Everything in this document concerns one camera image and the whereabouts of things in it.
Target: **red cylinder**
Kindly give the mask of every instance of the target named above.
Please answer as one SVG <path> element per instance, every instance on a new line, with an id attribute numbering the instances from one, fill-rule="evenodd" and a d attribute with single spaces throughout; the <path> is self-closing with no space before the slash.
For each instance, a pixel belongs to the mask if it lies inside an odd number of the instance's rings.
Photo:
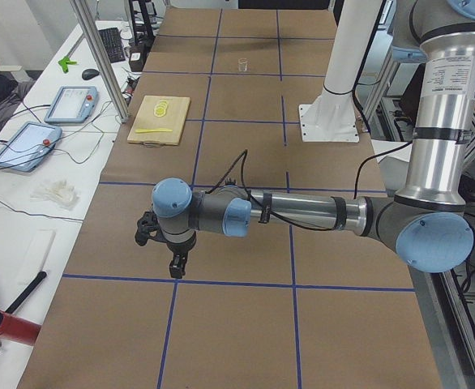
<path id="1" fill-rule="evenodd" d="M 33 346 L 36 343 L 40 329 L 39 324 L 0 310 L 0 339 L 13 340 L 14 342 Z"/>

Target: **tablet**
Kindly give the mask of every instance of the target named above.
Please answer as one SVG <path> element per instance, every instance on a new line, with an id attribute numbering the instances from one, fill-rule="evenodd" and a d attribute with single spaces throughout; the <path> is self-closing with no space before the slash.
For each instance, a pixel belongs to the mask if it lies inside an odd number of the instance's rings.
<path id="1" fill-rule="evenodd" d="M 82 123 L 92 114 L 97 96 L 95 87 L 60 87 L 45 116 L 45 122 L 50 124 Z"/>
<path id="2" fill-rule="evenodd" d="M 53 150 L 62 130 L 44 123 L 27 122 L 0 150 L 0 166 L 30 172 Z"/>

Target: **keyboard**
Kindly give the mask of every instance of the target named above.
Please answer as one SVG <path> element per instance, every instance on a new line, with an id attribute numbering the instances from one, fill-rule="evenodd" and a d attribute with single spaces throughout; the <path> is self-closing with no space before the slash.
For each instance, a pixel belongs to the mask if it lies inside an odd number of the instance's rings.
<path id="1" fill-rule="evenodd" d="M 108 58 L 111 63 L 125 61 L 124 48 L 122 47 L 122 39 L 118 32 L 118 28 L 105 28 L 99 30 L 101 35 L 102 44 L 106 48 Z"/>

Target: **black mouse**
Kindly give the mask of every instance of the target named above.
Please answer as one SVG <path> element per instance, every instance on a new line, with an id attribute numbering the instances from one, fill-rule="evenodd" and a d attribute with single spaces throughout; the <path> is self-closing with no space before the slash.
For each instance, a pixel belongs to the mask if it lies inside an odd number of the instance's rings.
<path id="1" fill-rule="evenodd" d="M 99 75 L 99 71 L 97 69 L 85 69 L 83 71 L 82 77 L 83 79 L 92 79 L 93 77 L 97 77 Z"/>

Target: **green object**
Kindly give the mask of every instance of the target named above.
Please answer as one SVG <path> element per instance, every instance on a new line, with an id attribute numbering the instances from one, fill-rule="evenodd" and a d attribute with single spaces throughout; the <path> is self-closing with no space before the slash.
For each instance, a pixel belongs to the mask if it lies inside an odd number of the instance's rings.
<path id="1" fill-rule="evenodd" d="M 77 61 L 72 61 L 67 55 L 65 55 L 58 61 L 58 64 L 62 68 L 63 73 L 68 73 L 68 65 L 77 65 Z"/>

